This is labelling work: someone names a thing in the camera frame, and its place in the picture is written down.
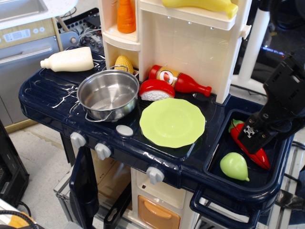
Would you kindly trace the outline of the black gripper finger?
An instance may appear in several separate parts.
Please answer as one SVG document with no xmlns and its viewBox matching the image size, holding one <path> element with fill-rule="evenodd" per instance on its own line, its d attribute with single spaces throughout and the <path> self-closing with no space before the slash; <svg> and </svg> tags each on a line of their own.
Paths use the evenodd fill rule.
<svg viewBox="0 0 305 229">
<path fill-rule="evenodd" d="M 269 127 L 260 117 L 251 115 L 244 123 L 237 139 L 249 154 L 254 155 L 277 134 L 278 132 Z"/>
</svg>

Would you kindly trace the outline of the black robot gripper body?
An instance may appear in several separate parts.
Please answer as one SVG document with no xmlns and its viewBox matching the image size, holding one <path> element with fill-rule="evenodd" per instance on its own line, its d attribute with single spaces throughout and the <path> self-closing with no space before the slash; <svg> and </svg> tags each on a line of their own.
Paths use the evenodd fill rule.
<svg viewBox="0 0 305 229">
<path fill-rule="evenodd" d="M 275 136 L 287 138 L 305 125 L 305 55 L 286 56 L 265 81 L 267 102 L 252 115 L 276 130 Z"/>
</svg>

